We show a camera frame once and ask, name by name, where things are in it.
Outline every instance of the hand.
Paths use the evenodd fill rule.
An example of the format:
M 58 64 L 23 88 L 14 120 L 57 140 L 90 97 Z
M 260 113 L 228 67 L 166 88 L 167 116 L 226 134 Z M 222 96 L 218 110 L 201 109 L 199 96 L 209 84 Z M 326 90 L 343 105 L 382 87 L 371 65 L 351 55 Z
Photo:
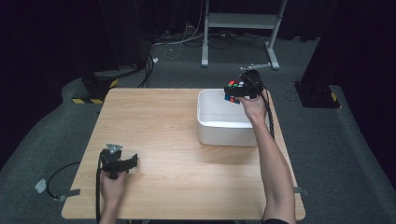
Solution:
M 101 191 L 105 200 L 105 207 L 118 209 L 125 189 L 126 172 L 119 173 L 119 178 L 110 179 L 108 173 L 100 174 Z
M 262 95 L 268 101 L 268 96 L 264 91 Z M 267 114 L 267 109 L 265 107 L 264 100 L 260 95 L 254 99 L 247 99 L 245 97 L 237 97 L 237 100 L 242 102 L 245 109 L 245 114 L 249 118 L 252 125 L 262 124 L 264 122 L 265 116 Z

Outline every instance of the rubik's cube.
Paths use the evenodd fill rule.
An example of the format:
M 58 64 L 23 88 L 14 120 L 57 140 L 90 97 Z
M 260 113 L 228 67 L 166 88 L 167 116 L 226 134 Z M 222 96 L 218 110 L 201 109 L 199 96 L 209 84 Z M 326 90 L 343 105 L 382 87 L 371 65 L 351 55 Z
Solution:
M 243 86 L 244 86 L 243 81 L 230 81 L 227 85 L 228 88 L 241 88 Z M 230 101 L 231 103 L 235 103 L 238 105 L 240 104 L 240 101 L 238 101 L 236 97 L 233 95 L 225 94 L 224 100 Z

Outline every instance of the metal stand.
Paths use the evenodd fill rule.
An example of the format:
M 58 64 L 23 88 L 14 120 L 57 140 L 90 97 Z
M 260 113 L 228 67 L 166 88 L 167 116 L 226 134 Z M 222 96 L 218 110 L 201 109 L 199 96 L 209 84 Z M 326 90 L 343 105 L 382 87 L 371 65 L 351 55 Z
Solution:
M 282 0 L 280 9 L 276 15 L 259 15 L 259 14 L 235 14 L 235 13 L 209 13 L 209 0 L 206 0 L 205 7 L 205 30 L 204 43 L 202 47 L 202 67 L 209 66 L 209 48 L 208 32 L 209 27 L 230 27 L 230 28 L 250 28 L 250 29 L 268 29 L 273 30 L 271 39 L 265 43 L 265 49 L 268 52 L 271 66 L 274 70 L 279 69 L 279 63 L 274 53 L 274 43 L 277 31 L 282 21 L 283 12 L 288 0 Z

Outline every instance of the gray carpet floor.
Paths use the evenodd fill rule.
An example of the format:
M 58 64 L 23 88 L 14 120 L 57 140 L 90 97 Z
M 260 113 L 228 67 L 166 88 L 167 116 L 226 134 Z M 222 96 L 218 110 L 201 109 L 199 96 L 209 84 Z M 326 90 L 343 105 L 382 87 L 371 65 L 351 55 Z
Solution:
M 263 38 L 254 43 L 251 40 L 235 39 L 227 49 L 210 49 L 207 68 L 201 67 L 202 48 L 154 46 L 150 55 L 159 61 L 149 85 L 222 88 L 237 78 L 241 66 L 269 62 L 263 42 L 258 41 Z M 361 135 L 342 88 L 331 86 L 341 108 L 301 105 L 293 82 L 301 80 L 317 43 L 278 39 L 275 51 L 280 69 L 259 69 L 272 93 L 297 182 L 309 191 L 303 195 L 306 217 L 300 223 L 396 223 L 395 190 Z M 213 39 L 210 44 L 221 48 L 227 42 Z M 144 74 L 140 71 L 121 77 L 117 88 L 137 87 Z M 64 203 L 34 189 L 40 179 L 48 179 L 58 168 L 80 161 L 90 140 L 102 105 L 73 104 L 71 97 L 79 84 L 77 79 L 63 88 L 64 102 L 37 123 L 4 166 L 0 174 L 0 223 L 95 222 L 62 218 Z M 76 171 L 77 166 L 73 166 L 57 174 L 51 191 L 67 192 Z

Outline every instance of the stand leg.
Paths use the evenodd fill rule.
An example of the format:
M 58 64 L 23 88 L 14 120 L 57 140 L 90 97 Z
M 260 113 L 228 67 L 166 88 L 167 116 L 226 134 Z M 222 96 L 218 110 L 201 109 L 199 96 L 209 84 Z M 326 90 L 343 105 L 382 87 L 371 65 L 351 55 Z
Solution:
M 276 35 L 277 35 L 277 31 L 279 30 L 280 23 L 282 22 L 283 12 L 285 11 L 285 7 L 286 7 L 287 3 L 288 3 L 288 0 L 282 1 L 281 5 L 280 5 L 280 9 L 277 13 L 276 22 L 274 24 L 274 30 L 271 33 L 270 42 L 265 42 L 265 48 L 268 52 L 268 57 L 270 58 L 271 65 L 274 70 L 279 69 L 279 63 L 277 62 L 277 58 L 274 53 L 274 43 L 276 40 Z
M 202 61 L 201 61 L 202 67 L 209 66 L 209 47 L 207 45 L 208 32 L 209 32 L 209 0 L 206 0 L 204 43 L 202 45 Z

